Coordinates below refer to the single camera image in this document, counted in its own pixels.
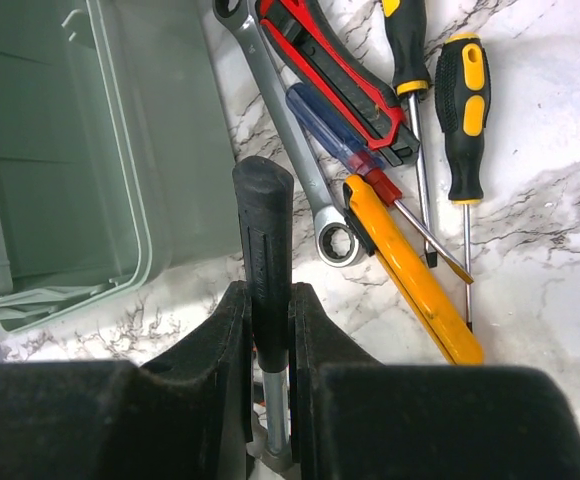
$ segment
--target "yellow utility knife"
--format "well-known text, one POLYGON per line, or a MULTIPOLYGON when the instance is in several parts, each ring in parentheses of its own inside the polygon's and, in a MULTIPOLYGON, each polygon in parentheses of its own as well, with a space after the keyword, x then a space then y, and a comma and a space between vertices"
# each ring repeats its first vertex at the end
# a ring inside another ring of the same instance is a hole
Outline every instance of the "yellow utility knife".
POLYGON ((370 185, 359 175, 343 187, 346 220, 386 269, 449 363, 482 364, 483 349, 450 299, 394 224, 370 185))

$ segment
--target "black plastic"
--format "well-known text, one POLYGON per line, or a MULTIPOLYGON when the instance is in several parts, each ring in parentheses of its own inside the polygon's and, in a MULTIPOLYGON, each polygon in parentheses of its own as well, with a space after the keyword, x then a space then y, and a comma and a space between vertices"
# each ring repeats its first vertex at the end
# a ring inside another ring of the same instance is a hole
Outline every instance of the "black plastic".
POLYGON ((0 479, 246 477, 252 332, 244 282, 197 329, 127 361, 0 365, 0 479))
POLYGON ((490 96, 490 70, 481 42, 476 38, 468 38, 446 43, 441 50, 435 74, 435 107, 441 130, 445 134, 446 156, 452 173, 448 198, 452 201, 483 198, 479 169, 485 146, 490 96), (470 90, 464 80, 461 52, 470 43, 477 44, 481 48, 486 69, 485 84, 478 91, 470 90), (479 136, 469 136, 463 131, 465 105, 473 95, 481 95, 486 103, 483 130, 479 136))
MULTIPOLYGON (((257 12, 260 12, 261 0, 256 2, 257 12)), ((341 58, 350 66, 355 72, 361 76, 365 82, 372 85, 379 92, 388 107, 399 106, 400 102, 396 93, 390 87, 379 79, 376 75, 366 69, 348 49, 341 43, 341 40, 330 27, 321 7, 317 0, 305 0, 306 8, 309 10, 312 20, 323 36, 328 41, 328 44, 337 52, 341 58)), ((321 74, 321 78, 326 84, 330 86, 338 98, 346 105, 348 110, 356 117, 373 138, 383 138, 389 134, 392 127, 392 120, 381 110, 377 109, 377 105, 366 92, 358 85, 348 73, 343 70, 339 64, 330 56, 330 54, 316 41, 310 33, 303 28, 297 19, 295 19, 288 10, 281 4, 275 1, 270 5, 266 11, 266 15, 260 18, 269 20, 279 31, 284 33, 286 39, 296 48, 302 55, 302 58, 308 62, 317 72, 321 74)), ((296 65, 290 57, 284 52, 279 44, 270 35, 267 28, 263 28, 270 44, 273 46, 276 53, 281 57, 286 65, 304 82, 313 85, 310 78, 296 65)), ((316 89, 321 98, 332 106, 332 102, 319 89, 316 89)), ((350 129, 356 129, 348 122, 348 120, 339 112, 337 113, 343 122, 348 125, 350 129)), ((404 125, 400 124, 398 127, 398 134, 395 143, 390 147, 385 147, 379 152, 385 157, 387 162, 397 167, 404 163, 413 163, 416 161, 416 153, 419 149, 419 141, 412 134, 412 132, 404 125)))
POLYGON ((386 17, 386 36, 394 56, 393 87, 414 81, 430 85, 423 51, 427 22, 424 0, 401 0, 392 15, 386 17))
POLYGON ((359 239, 359 243, 364 248, 368 256, 371 257, 377 251, 377 246, 375 245, 374 240, 372 240, 370 234, 368 234, 368 231, 363 227, 361 220, 359 220, 359 218, 352 211, 352 208, 350 208, 351 197, 352 189, 348 186, 347 183, 344 183, 343 202, 345 208, 343 209, 343 217, 345 218, 346 225, 348 225, 350 231, 359 239))
POLYGON ((425 255, 428 268, 437 268, 439 265, 439 255, 437 255, 436 250, 433 250, 432 252, 426 252, 425 255))
POLYGON ((263 157, 237 163, 232 179, 259 365, 265 372, 278 373, 288 365, 294 180, 263 157))
POLYGON ((576 422, 537 370, 339 365, 318 381, 318 478, 580 480, 576 422))
MULTIPOLYGON (((330 477, 319 475, 320 369, 332 364, 383 366, 328 318, 311 285, 293 286, 289 315, 293 342, 290 348, 292 457, 301 463, 302 480, 322 480, 330 477)), ((371 477, 372 470, 367 473, 367 477, 359 478, 376 478, 371 477)))

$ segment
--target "yellow plastic handle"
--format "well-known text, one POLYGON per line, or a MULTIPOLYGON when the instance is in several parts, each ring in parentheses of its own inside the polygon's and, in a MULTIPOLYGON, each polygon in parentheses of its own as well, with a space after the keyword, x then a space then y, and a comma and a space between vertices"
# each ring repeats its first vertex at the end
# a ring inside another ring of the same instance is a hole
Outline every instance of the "yellow plastic handle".
POLYGON ((358 175, 346 180, 350 208, 377 247, 377 258, 449 363, 483 363, 483 349, 381 200, 358 175))
POLYGON ((392 15, 399 5, 401 4, 401 0, 381 0, 383 5, 383 13, 386 17, 392 15))

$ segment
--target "screwdriver shaft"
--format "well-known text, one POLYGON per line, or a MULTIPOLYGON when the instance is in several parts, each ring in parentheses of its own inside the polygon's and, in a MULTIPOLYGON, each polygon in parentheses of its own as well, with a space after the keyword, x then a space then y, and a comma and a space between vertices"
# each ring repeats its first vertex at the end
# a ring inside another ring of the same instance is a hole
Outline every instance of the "screwdriver shaft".
MULTIPOLYGON (((425 155, 423 152, 423 140, 421 135, 421 120, 419 119, 419 94, 412 92, 408 95, 408 109, 410 110, 410 126, 412 133, 419 140, 419 152, 417 153, 417 186, 419 190, 419 204, 421 205, 421 219, 426 228, 432 232, 432 219, 430 215, 430 193, 428 192, 428 175, 426 172, 425 155)), ((426 252, 426 260, 428 266, 430 262, 434 263, 435 250, 432 244, 426 240, 424 242, 424 250, 426 252)))
POLYGON ((436 239, 434 235, 428 230, 419 219, 410 211, 400 200, 394 201, 394 206, 401 212, 401 214, 410 222, 410 224, 419 232, 423 238, 426 239, 434 247, 434 249, 439 252, 444 260, 448 263, 453 272, 455 272, 459 277, 466 282, 466 284, 472 283, 472 277, 470 272, 463 268, 461 262, 457 260, 454 255, 452 255, 446 247, 441 245, 439 240, 436 239))
POLYGON ((288 381, 285 370, 279 373, 263 372, 263 395, 266 401, 268 450, 273 455, 280 455, 290 448, 288 381))
MULTIPOLYGON (((466 270, 468 274, 471 274, 470 205, 463 206, 463 244, 466 270)), ((466 283, 466 325, 472 331, 472 287, 469 283, 466 283)))

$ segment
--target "metal wrench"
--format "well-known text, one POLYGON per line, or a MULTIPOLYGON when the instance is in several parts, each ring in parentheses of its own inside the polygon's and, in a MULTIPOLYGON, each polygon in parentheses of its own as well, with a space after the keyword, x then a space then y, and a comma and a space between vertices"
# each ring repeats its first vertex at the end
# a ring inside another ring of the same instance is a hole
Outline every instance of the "metal wrench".
POLYGON ((250 0, 238 0, 233 9, 228 5, 229 0, 214 0, 214 15, 234 35, 243 50, 281 143, 303 187, 312 210, 317 252, 332 267, 353 265, 364 251, 359 239, 346 226, 341 207, 328 188, 318 160, 301 126, 286 106, 285 90, 259 28, 254 5, 250 0), (332 246, 332 237, 337 230, 345 231, 350 239, 350 249, 344 255, 337 253, 332 246))

